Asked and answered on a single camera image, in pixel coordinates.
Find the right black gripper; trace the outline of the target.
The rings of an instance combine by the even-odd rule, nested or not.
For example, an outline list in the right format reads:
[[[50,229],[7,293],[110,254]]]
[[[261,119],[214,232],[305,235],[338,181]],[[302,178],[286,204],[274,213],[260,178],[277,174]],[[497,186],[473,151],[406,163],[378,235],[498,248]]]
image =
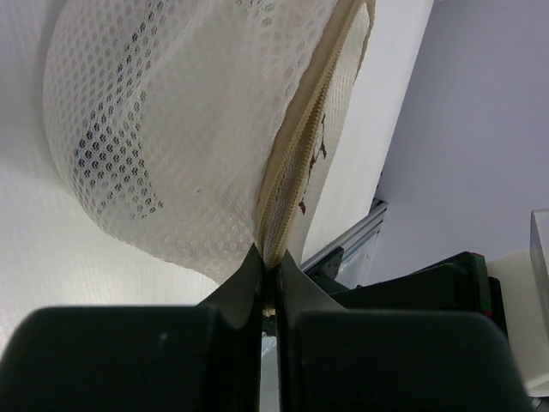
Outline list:
[[[464,251],[418,272],[331,297],[346,308],[477,312],[505,326],[500,281],[488,275],[485,258]]]

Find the white mesh laundry bag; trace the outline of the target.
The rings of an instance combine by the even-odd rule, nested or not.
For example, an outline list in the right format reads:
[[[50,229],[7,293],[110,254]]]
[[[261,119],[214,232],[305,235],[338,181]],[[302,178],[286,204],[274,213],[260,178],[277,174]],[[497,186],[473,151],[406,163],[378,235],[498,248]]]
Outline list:
[[[373,1],[69,1],[43,111],[103,231],[224,282],[255,246],[301,261]]]

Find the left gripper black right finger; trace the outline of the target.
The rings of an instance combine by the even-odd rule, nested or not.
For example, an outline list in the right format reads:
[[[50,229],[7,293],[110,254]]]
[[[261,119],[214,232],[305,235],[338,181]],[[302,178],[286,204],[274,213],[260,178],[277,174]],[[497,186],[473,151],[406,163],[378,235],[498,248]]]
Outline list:
[[[473,312],[354,310],[294,262],[274,279],[283,411],[529,411],[503,333]]]

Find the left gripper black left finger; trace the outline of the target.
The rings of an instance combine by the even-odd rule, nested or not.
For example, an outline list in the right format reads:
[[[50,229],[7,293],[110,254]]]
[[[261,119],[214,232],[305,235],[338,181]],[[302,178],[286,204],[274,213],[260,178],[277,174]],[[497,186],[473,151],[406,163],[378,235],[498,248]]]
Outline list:
[[[264,266],[251,248],[196,306],[51,306],[1,359],[4,411],[256,411]]]

